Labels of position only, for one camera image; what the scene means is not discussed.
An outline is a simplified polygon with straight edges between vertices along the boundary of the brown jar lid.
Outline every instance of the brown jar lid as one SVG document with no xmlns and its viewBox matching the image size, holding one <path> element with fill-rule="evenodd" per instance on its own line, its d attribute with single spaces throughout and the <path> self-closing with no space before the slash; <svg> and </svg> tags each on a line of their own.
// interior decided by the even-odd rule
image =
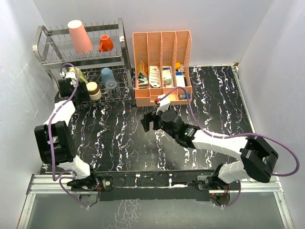
<svg viewBox="0 0 305 229">
<path fill-rule="evenodd" d="M 89 82 L 86 84 L 88 93 L 91 95 L 95 95 L 99 92 L 99 87 L 96 82 Z"/>
</svg>

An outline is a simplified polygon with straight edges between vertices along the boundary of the marble countertop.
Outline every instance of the marble countertop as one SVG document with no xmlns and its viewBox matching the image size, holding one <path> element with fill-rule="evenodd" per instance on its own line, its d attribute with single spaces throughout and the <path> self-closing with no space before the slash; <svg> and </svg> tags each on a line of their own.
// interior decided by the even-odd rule
<svg viewBox="0 0 305 229">
<path fill-rule="evenodd" d="M 242 98 L 230 66 L 191 67 L 192 109 L 208 130 L 221 134 L 251 132 Z M 173 108 L 195 124 L 186 105 Z M 125 103 L 76 110 L 71 135 L 81 159 L 99 171 L 215 169 L 234 158 L 209 150 L 179 146 L 164 131 L 145 133 L 140 123 L 153 107 Z M 51 171 L 43 166 L 41 173 Z"/>
</svg>

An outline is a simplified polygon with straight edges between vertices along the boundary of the mug handle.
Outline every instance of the mug handle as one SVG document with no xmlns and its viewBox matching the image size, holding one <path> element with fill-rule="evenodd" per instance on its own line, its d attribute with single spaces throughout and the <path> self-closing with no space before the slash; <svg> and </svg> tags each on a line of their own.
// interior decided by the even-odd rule
<svg viewBox="0 0 305 229">
<path fill-rule="evenodd" d="M 100 42 L 100 46 L 99 46 L 99 51 L 100 51 L 100 52 L 102 52 L 102 51 L 103 51 L 102 46 L 103 46 L 103 43 L 102 43 L 102 42 Z"/>
</svg>

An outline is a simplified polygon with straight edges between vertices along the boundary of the orange crate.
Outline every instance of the orange crate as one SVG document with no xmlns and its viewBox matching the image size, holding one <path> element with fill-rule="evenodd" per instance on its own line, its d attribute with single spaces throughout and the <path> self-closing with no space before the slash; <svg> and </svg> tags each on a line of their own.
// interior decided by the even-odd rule
<svg viewBox="0 0 305 229">
<path fill-rule="evenodd" d="M 192 86 L 189 76 L 190 53 L 192 37 L 190 31 L 166 31 L 166 32 L 137 32 L 132 34 L 134 66 L 137 73 L 137 66 L 140 61 L 144 61 L 148 68 L 151 65 L 158 66 L 162 77 L 162 67 L 172 67 L 172 78 L 174 87 L 176 86 L 175 64 L 183 64 L 187 85 L 184 89 L 191 95 Z M 147 89 L 138 87 L 136 79 L 135 100 L 137 106 L 155 106 L 154 100 L 162 94 L 172 90 L 171 87 L 154 88 L 149 85 Z M 178 89 L 169 95 L 172 105 L 187 104 L 187 100 L 179 100 L 179 94 L 183 90 Z"/>
</svg>

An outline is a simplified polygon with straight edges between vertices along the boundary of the metal dish rack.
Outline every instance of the metal dish rack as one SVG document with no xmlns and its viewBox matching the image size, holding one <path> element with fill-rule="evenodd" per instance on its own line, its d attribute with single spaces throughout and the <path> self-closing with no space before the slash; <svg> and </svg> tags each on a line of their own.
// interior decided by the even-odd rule
<svg viewBox="0 0 305 229">
<path fill-rule="evenodd" d="M 43 66 L 51 78 L 54 88 L 58 91 L 59 86 L 51 70 L 59 70 L 63 63 L 69 62 L 79 67 L 88 80 L 95 81 L 100 85 L 102 93 L 105 92 L 101 85 L 101 70 L 103 67 L 112 68 L 113 73 L 118 80 L 120 95 L 113 98 L 102 96 L 98 101 L 88 101 L 80 104 L 80 107 L 103 105 L 108 102 L 131 100 L 132 105 L 136 105 L 134 90 L 132 85 L 132 72 L 125 36 L 124 24 L 122 18 L 118 23 L 87 26 L 85 30 L 93 44 L 93 50 L 88 54 L 78 54 L 73 47 L 69 30 L 61 26 L 53 30 L 48 30 L 45 26 L 39 26 L 35 35 L 33 51 L 39 63 Z M 45 35 L 45 41 L 41 41 L 42 35 Z M 100 36 L 108 35 L 114 48 L 109 52 L 99 52 Z M 90 68 L 90 65 L 98 65 L 96 68 Z"/>
</svg>

